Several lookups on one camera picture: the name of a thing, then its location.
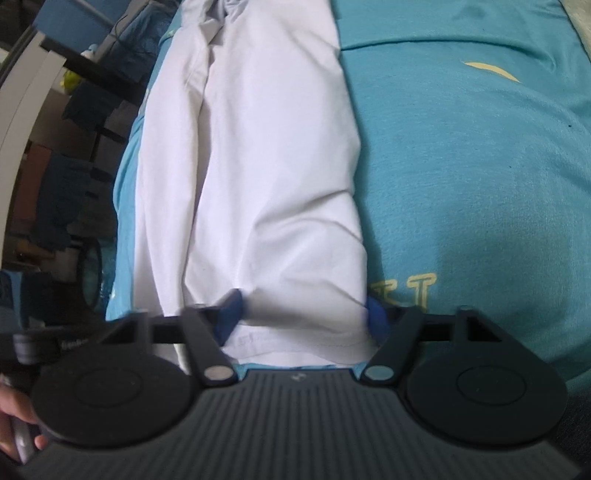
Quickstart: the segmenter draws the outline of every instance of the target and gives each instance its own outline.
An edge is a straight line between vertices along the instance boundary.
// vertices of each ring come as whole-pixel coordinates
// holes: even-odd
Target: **metal rivet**
[[[390,380],[394,376],[394,370],[385,365],[373,365],[365,371],[365,376],[375,381]]]
[[[209,380],[222,381],[231,378],[234,374],[234,370],[224,365],[214,365],[213,367],[207,367],[203,374]]]

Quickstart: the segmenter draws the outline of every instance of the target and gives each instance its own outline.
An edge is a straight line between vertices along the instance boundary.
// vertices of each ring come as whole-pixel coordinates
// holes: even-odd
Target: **finger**
[[[0,411],[27,423],[37,423],[29,397],[6,385],[0,385]]]
[[[2,412],[0,412],[0,450],[17,462],[20,460],[17,446],[14,444],[14,439],[12,438],[10,417]]]
[[[39,450],[43,450],[48,444],[49,444],[49,442],[47,441],[47,439],[43,435],[37,435],[35,437],[35,446]]]

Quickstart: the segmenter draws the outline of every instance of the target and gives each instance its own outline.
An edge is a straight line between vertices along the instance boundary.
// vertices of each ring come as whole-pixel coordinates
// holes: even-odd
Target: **round black pad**
[[[416,368],[407,398],[427,424],[454,439],[510,446],[549,433],[568,396],[558,374],[521,345],[475,342]]]
[[[190,405],[191,384],[178,367],[133,345],[93,345],[43,372],[31,399],[51,437],[111,448],[176,424]]]

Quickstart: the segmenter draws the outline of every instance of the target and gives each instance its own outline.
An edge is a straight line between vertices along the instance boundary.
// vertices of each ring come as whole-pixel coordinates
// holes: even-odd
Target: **blue t-shirt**
[[[115,263],[115,281],[111,291],[111,299],[107,305],[106,319],[115,320],[133,310],[133,277],[135,251],[135,179],[138,171],[138,155],[144,131],[144,115],[146,99],[154,85],[164,58],[168,53],[176,31],[181,27],[183,9],[179,7],[168,26],[168,30],[158,43],[159,54],[138,116],[131,127],[129,141],[113,186],[113,204],[117,212],[117,253]]]
[[[591,63],[558,0],[336,0],[368,281],[591,368]]]

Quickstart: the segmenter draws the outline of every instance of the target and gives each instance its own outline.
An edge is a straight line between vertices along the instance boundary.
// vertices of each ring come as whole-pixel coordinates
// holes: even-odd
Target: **ribbed black plate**
[[[348,370],[251,371],[206,391],[155,440],[112,451],[54,444],[21,469],[31,480],[568,480],[578,471],[547,442],[446,443],[392,390],[364,387]]]

